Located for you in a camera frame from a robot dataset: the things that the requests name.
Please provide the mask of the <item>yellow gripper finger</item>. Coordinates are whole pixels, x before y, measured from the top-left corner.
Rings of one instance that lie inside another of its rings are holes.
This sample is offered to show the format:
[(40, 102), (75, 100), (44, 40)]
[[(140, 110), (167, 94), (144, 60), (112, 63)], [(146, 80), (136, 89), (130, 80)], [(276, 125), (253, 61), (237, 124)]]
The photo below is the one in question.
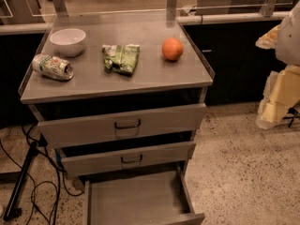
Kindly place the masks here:
[(261, 49), (275, 49), (278, 37), (278, 25), (269, 30), (262, 37), (259, 37), (255, 45)]
[(269, 129), (277, 126), (288, 110), (300, 102), (300, 67), (288, 65), (268, 76), (260, 102), (256, 125)]

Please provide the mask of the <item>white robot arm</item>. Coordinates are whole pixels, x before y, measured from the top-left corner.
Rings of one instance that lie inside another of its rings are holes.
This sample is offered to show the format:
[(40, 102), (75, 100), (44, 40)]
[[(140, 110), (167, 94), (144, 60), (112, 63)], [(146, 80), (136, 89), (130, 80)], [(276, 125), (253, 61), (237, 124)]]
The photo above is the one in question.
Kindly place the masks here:
[(274, 49), (276, 59), (286, 64), (280, 72), (272, 71), (263, 89), (256, 124), (269, 129), (277, 126), (300, 101), (300, 2), (281, 24), (256, 41), (262, 49)]

